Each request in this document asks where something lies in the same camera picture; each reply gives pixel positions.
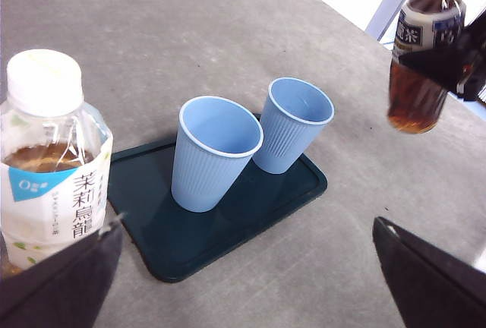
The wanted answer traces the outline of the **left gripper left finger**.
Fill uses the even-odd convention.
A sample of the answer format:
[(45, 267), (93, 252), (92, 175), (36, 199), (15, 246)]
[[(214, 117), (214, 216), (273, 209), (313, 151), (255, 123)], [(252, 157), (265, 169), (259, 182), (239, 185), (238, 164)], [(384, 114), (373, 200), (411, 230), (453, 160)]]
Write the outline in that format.
[(122, 226), (74, 243), (1, 282), (2, 327), (92, 327), (122, 251)]

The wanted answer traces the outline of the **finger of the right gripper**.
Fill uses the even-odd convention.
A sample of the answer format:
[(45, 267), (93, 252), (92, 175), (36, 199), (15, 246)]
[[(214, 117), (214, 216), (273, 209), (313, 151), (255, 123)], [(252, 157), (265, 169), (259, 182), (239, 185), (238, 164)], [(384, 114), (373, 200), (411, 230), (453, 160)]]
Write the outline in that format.
[(460, 48), (451, 45), (400, 55), (399, 63), (442, 88), (455, 91), (462, 76), (460, 54)]

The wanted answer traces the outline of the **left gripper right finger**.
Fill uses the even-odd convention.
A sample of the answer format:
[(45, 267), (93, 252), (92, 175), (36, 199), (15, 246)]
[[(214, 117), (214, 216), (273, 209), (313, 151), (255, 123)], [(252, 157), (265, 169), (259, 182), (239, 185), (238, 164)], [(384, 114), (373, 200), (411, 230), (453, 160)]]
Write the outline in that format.
[(485, 273), (382, 216), (372, 236), (407, 327), (485, 326)]

